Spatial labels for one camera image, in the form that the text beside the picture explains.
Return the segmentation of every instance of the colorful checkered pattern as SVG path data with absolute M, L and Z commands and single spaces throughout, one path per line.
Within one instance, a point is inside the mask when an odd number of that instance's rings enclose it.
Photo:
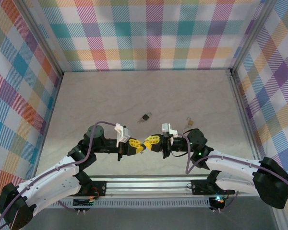
M 84 71 L 229 68 L 264 0 L 38 2 L 26 0 L 62 69 Z
M 0 192 L 31 176 L 59 81 L 12 0 L 0 0 Z
M 238 80 L 261 156 L 288 172 L 288 0 L 277 1 Z

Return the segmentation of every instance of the marble-patterned surface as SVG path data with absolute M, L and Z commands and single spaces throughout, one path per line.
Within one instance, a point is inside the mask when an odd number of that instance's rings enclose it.
M 138 124 L 148 112 L 150 119 Z M 224 70 L 65 73 L 37 173 L 64 157 L 99 120 L 126 125 L 132 137 L 144 140 L 161 133 L 166 122 L 186 131 L 189 116 L 193 127 L 205 134 L 208 146 L 252 159 Z M 103 127 L 107 138 L 116 137 L 111 126 Z M 174 175 L 184 174 L 186 161 L 186 156 L 162 159 L 161 152 L 148 150 L 120 162 L 116 154 L 99 153 L 85 171 L 89 175 Z

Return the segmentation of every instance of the plaid fabric backdrop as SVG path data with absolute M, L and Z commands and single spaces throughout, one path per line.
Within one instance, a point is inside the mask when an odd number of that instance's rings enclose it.
M 26 0 L 64 71 L 229 68 L 265 0 Z
M 31 176 L 59 81 L 12 0 L 0 0 L 0 193 Z
M 277 1 L 238 80 L 261 156 L 288 172 L 288 0 Z

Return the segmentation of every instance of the plaid wall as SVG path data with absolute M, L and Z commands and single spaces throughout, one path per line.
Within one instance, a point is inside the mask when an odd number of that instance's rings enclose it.
M 12 0 L 0 0 L 0 192 L 31 176 L 59 81 Z
M 25 2 L 62 69 L 84 71 L 227 69 L 265 0 Z
M 261 156 L 288 172 L 288 0 L 277 1 L 238 74 Z

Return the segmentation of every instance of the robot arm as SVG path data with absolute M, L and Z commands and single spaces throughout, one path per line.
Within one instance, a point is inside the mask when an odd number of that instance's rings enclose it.
M 51 173 L 33 185 L 31 183 L 40 175 L 18 186 L 12 183 L 6 185 L 0 196 L 0 213 L 5 212 L 4 219 L 10 229 L 22 228 L 42 209 L 64 197 L 104 195 L 104 189 L 97 190 L 83 171 L 96 161 L 97 152 L 117 153 L 120 161 L 124 155 L 135 155 L 146 148 L 156 152 L 162 151 L 164 159 L 169 157 L 172 151 L 188 151 L 189 148 L 186 139 L 178 137 L 177 131 L 172 130 L 167 123 L 162 125 L 163 135 L 152 135 L 144 143 L 131 138 L 126 127 L 117 124 L 115 130 L 118 132 L 117 139 L 106 139 L 103 128 L 96 126 L 94 144 L 86 161 L 73 164 L 86 158 L 93 127 L 90 127 L 84 134 L 84 139 L 68 152 L 68 156 L 44 172 L 52 171 Z M 269 169 L 288 181 L 288 174 L 274 160 L 267 157 L 262 161 L 246 160 L 221 153 L 206 146 L 207 139 L 198 129 L 190 130 L 187 139 L 193 152 L 190 161 L 197 162 L 198 168 L 212 170 L 207 178 L 211 192 L 220 189 L 244 191 L 260 196 L 273 207 L 284 208 L 288 199 L 288 185 L 266 171 L 254 167 Z

